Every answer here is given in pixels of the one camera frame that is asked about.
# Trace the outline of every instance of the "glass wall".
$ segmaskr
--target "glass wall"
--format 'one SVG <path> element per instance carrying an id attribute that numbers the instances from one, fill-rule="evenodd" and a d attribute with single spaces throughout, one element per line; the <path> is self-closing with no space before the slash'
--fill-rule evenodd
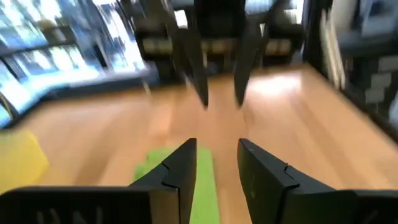
<path id="1" fill-rule="evenodd" d="M 118 6 L 116 0 L 0 0 L 0 56 L 23 78 L 99 70 L 99 53 L 109 69 L 144 69 Z"/>

